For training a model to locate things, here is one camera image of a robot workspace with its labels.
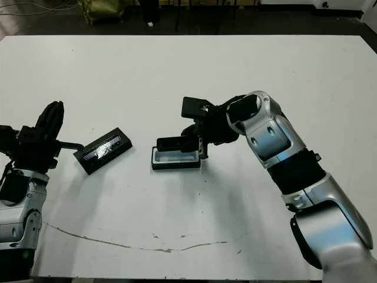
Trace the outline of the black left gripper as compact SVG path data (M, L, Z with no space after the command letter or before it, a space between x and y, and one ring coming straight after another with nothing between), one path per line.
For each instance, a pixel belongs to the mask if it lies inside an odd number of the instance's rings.
M23 126L18 133L14 160L17 169L49 171L57 166L61 149L80 151L82 144L57 140L64 119L64 104L53 101L37 120L37 127Z

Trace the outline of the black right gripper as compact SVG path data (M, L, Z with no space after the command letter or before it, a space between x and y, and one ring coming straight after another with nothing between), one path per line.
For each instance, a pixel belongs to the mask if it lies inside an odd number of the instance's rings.
M239 138L228 124L226 116L226 107L206 105L204 118L195 121L194 125L190 125L181 132L181 136L197 137L200 141L200 157L208 158L208 144L216 146L224 143L235 142ZM198 151L198 143L187 143L183 146L182 152Z

